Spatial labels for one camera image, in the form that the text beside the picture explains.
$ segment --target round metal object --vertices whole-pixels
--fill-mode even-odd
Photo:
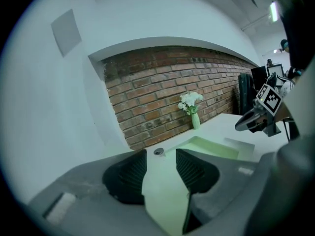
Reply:
[[[164,153],[164,149],[159,147],[156,150],[154,150],[153,154],[154,155],[162,155]]]

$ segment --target white table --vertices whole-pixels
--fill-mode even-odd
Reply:
[[[207,139],[239,151],[238,160],[258,162],[268,152],[276,152],[287,144],[284,124],[277,123],[281,133],[268,137],[263,132],[236,131],[234,126],[241,116],[220,114],[202,124],[198,130],[189,130],[164,142],[148,147],[147,173],[143,179],[142,194],[148,214],[170,235],[179,236],[188,208],[188,190],[176,170],[176,154],[157,156],[156,148],[167,151],[194,136]]]

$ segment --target ceiling light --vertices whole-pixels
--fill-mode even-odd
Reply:
[[[277,13],[276,2],[273,2],[270,5],[270,9],[271,9],[272,20],[275,22],[276,20],[278,20],[278,13]]]

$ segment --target brick wall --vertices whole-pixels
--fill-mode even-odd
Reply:
[[[145,148],[192,128],[177,105],[180,95],[203,95],[203,123],[220,113],[238,113],[238,75],[250,63],[218,51],[194,47],[154,47],[101,61],[110,101],[131,149]]]

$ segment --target light green vase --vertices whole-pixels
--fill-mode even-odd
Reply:
[[[192,125],[194,129],[198,129],[200,127],[200,119],[198,114],[193,114],[191,116],[191,120],[192,120]]]

